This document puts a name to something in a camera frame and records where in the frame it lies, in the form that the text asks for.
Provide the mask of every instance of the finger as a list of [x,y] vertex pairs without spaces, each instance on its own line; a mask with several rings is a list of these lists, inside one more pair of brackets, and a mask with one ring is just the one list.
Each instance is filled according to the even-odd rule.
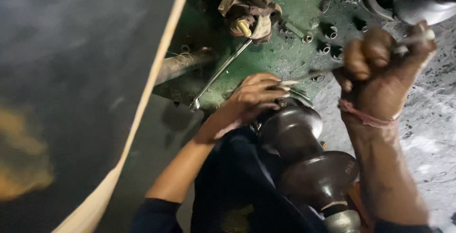
[[251,84],[255,84],[255,83],[258,83],[259,81],[264,81],[264,80],[280,81],[280,78],[271,73],[257,73],[257,74],[248,76],[242,82],[242,85],[251,85]]
[[258,83],[242,86],[240,91],[243,92],[256,92],[266,90],[272,87],[279,87],[280,82],[276,80],[263,80]]
[[249,123],[249,122],[253,121],[255,118],[257,118],[257,116],[259,114],[261,114],[262,112],[264,112],[265,110],[268,110],[268,109],[280,110],[281,107],[277,103],[274,103],[274,102],[259,103],[258,105],[253,107],[251,110],[249,110],[244,115],[243,121],[245,123]]
[[353,74],[355,79],[364,81],[370,77],[371,72],[361,47],[361,40],[352,40],[344,50],[344,63],[347,71]]
[[260,102],[273,101],[278,98],[289,97],[290,94],[285,90],[264,90],[259,92],[245,92],[239,95],[240,102],[258,104]]
[[362,52],[372,68],[386,67],[391,58],[395,39],[385,30],[372,29],[364,36]]
[[337,80],[343,92],[350,93],[353,89],[352,82],[342,74],[342,69],[333,70],[334,78]]
[[429,28],[426,21],[417,23],[413,27],[410,37],[419,37],[422,39],[422,41],[414,42],[409,46],[412,53],[429,53],[436,50],[436,44],[434,42],[436,35],[434,31]]
[[[412,35],[425,34],[429,29],[427,23],[419,22],[414,26]],[[432,39],[425,39],[410,46],[410,54],[406,57],[403,64],[399,66],[393,73],[407,87],[411,87],[416,78],[429,64],[436,55],[436,44]]]

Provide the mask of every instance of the bolt hole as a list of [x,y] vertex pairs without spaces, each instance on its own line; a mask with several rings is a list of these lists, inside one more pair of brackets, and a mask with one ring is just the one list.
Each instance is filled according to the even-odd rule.
[[190,52],[190,47],[187,44],[184,44],[181,46],[181,50],[184,53],[189,53]]

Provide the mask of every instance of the human arm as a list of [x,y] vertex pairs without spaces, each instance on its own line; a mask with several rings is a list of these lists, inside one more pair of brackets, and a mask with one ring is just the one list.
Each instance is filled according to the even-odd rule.
[[[427,29],[425,23],[412,34]],[[342,99],[388,127],[364,125],[356,115],[341,112],[356,158],[361,165],[361,183],[367,205],[378,219],[403,225],[427,224],[427,209],[402,154],[394,121],[400,115],[416,77],[432,59],[432,40],[409,47],[405,57],[392,55],[395,40],[383,30],[369,31],[364,40],[354,40],[344,52],[345,68],[335,72]]]
[[146,197],[182,203],[216,140],[231,129],[248,123],[265,109],[280,109],[272,101],[289,96],[289,90],[273,74],[247,77],[159,175]]

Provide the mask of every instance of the green metal plate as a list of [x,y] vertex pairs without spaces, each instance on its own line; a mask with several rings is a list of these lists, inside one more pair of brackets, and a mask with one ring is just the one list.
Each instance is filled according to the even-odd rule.
[[[188,44],[196,49],[209,46],[220,55],[218,62],[156,86],[155,94],[189,105],[217,68],[245,41],[245,37],[232,37],[228,34],[223,18],[217,11],[219,1],[188,0],[169,49],[169,56],[174,56],[181,52],[182,44]],[[325,13],[320,10],[322,0],[274,2],[282,7],[285,21],[292,22],[304,33],[310,30],[314,34],[314,40],[303,44],[295,34],[284,33],[280,30],[281,27],[273,26],[270,43],[258,46],[251,44],[232,62],[209,91],[202,95],[202,109],[217,107],[243,79],[253,73],[270,72],[283,79],[292,79],[308,73],[309,70],[326,69],[338,64],[340,61],[334,60],[329,54],[319,55],[318,45],[324,41],[332,47],[343,46],[349,38],[360,37],[361,34],[353,23],[354,17],[368,21],[369,26],[380,25],[379,21],[353,0],[331,0]],[[321,22],[320,26],[311,29],[313,21]],[[322,31],[326,24],[338,27],[336,39],[325,39]],[[327,76],[322,82],[308,79],[295,88],[313,99],[330,80],[331,76]]]

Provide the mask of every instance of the dark blue sleeve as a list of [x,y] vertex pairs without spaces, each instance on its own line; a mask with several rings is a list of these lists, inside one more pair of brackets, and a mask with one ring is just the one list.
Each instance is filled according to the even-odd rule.
[[131,233],[182,233],[176,212],[181,204],[147,198],[131,223]]
[[378,220],[375,233],[432,233],[428,225],[401,225]]

